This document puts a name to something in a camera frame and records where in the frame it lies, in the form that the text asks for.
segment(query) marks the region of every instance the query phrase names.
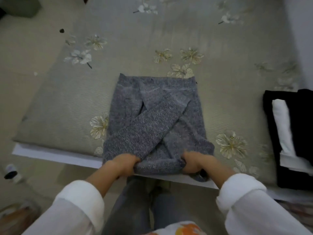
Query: forearm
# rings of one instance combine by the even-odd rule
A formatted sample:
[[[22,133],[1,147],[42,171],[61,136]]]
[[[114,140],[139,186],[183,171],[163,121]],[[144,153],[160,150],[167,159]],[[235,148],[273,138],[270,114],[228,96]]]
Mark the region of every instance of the forearm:
[[[100,192],[102,197],[106,195],[113,182],[120,176],[120,169],[113,161],[107,161],[86,181],[92,184]]]
[[[204,169],[210,178],[214,181],[219,189],[225,181],[232,175],[236,174],[228,166],[223,165],[214,156],[201,155],[198,157],[198,163],[202,169]]]

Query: jeans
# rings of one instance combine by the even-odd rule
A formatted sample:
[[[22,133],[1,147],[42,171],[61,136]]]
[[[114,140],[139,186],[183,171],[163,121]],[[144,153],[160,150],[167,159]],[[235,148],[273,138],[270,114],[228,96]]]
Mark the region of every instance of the jeans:
[[[149,207],[154,217],[150,225]],[[178,205],[169,191],[162,190],[151,204],[145,188],[145,178],[132,176],[113,206],[102,235],[139,235],[164,228],[170,224],[190,221],[190,216]]]

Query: mattress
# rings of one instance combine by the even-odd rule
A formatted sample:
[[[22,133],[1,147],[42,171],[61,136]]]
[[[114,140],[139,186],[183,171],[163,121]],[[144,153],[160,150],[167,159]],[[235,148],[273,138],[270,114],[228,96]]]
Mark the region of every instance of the mattress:
[[[14,141],[101,157],[120,73],[195,76],[215,156],[276,184],[262,95],[299,78],[282,0],[89,0]]]

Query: white sleeve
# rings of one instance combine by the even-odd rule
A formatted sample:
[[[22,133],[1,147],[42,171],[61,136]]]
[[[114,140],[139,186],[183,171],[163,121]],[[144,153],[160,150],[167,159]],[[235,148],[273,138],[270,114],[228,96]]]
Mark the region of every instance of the white sleeve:
[[[311,234],[265,191],[261,182],[246,174],[235,174],[224,183],[217,205],[226,215],[229,235]]]
[[[67,185],[22,235],[93,235],[102,229],[103,215],[104,201],[99,191],[77,180]]]

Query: person's right hand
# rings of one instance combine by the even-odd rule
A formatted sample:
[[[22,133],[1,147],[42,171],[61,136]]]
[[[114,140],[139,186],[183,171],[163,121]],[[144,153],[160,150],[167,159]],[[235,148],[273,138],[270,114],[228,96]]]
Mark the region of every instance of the person's right hand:
[[[182,170],[184,173],[196,173],[202,169],[201,158],[205,155],[198,152],[187,152],[182,154],[182,158],[186,161],[186,166]]]

